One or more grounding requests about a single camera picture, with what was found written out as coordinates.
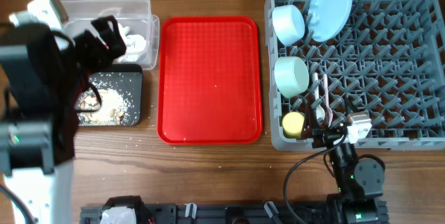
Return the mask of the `light blue bowl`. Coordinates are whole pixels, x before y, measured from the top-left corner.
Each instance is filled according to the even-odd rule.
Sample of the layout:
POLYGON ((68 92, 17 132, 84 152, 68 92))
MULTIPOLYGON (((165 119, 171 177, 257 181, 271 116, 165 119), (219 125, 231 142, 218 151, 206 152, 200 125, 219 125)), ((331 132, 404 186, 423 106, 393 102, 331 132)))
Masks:
POLYGON ((305 35, 305 21, 294 5, 274 8, 272 21, 274 32, 284 46, 291 46, 305 35))

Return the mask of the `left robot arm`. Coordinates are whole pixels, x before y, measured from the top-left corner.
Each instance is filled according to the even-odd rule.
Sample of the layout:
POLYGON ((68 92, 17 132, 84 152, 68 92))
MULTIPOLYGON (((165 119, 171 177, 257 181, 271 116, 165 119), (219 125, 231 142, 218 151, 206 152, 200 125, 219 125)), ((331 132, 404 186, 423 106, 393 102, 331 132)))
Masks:
POLYGON ((112 15, 70 37, 60 0, 32 0, 10 15, 1 35, 1 67, 9 85, 1 116, 1 192, 16 223, 72 220, 74 137, 91 74, 112 66, 127 47, 112 15))

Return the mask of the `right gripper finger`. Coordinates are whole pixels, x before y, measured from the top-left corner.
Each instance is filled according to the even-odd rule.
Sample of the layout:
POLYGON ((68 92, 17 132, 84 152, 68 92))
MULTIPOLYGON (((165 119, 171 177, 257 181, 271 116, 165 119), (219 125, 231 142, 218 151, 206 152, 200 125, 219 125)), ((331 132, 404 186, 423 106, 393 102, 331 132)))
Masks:
POLYGON ((305 102, 304 117, 301 138, 312 138, 314 130, 318 129, 318 121, 316 119, 316 112, 309 102, 305 102))
POLYGON ((362 110, 359 110, 350 100, 349 96, 344 97, 344 107, 345 114, 350 115, 351 113, 362 113, 362 110))

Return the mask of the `yellow plastic cup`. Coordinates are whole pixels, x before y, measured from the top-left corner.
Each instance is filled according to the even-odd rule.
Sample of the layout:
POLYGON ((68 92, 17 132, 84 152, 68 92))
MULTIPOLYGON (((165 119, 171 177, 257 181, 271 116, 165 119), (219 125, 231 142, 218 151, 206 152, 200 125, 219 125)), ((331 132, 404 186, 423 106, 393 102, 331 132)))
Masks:
POLYGON ((303 114, 292 111, 282 118, 284 135, 288 138, 300 138, 303 130, 305 117, 303 114))

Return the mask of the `mint green bowl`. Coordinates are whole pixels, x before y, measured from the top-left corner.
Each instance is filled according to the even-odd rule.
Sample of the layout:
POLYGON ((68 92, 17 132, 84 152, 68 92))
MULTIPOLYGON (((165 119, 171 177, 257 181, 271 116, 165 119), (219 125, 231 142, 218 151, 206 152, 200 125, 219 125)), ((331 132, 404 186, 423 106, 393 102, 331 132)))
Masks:
POLYGON ((275 83, 281 95, 291 99, 303 94, 309 87, 309 71, 302 58, 279 57, 275 62, 275 83))

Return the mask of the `light blue plate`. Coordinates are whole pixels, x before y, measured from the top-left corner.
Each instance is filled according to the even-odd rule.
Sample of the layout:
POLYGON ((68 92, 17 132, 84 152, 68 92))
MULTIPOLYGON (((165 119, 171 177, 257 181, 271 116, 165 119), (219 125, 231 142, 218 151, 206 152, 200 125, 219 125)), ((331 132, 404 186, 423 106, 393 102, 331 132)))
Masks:
POLYGON ((312 39, 324 42, 336 36, 345 26, 353 0, 311 0, 308 14, 312 15, 307 27, 312 39))

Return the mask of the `white plastic fork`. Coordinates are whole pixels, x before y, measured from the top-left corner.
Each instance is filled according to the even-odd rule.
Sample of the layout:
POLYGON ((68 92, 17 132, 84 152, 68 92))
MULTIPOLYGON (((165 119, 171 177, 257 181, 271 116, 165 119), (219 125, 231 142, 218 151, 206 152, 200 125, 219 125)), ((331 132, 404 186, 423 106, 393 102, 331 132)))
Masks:
POLYGON ((325 107, 327 110, 327 126, 331 127, 332 119, 333 119, 333 112, 330 107, 328 77, 327 77, 326 73, 323 75, 323 87, 324 87, 324 94, 325 94, 325 107))

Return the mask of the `food scraps pile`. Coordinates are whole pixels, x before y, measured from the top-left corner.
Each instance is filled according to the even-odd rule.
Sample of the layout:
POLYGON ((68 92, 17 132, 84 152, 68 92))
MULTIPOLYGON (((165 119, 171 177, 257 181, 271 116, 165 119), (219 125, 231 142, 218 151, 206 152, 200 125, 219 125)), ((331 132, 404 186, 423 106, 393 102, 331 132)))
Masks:
POLYGON ((132 112, 135 109, 131 91, 121 88, 116 81, 92 80, 102 100, 97 101, 96 94, 90 89, 84 92, 77 106, 81 126, 124 126, 130 125, 137 118, 132 112))

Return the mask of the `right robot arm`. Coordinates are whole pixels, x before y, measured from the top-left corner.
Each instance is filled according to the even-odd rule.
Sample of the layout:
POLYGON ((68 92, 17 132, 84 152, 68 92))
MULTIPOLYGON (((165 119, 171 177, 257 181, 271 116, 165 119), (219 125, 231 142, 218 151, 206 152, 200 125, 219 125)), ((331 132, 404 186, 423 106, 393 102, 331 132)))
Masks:
POLYGON ((346 121, 337 127, 323 128, 316 111, 305 105, 303 137, 313 139, 312 147, 321 148, 326 166, 337 183, 339 192, 327 197, 330 223, 388 223, 387 204, 383 195, 385 163, 372 155, 359 156, 355 144, 372 128, 368 113, 359 111, 345 99, 346 121))

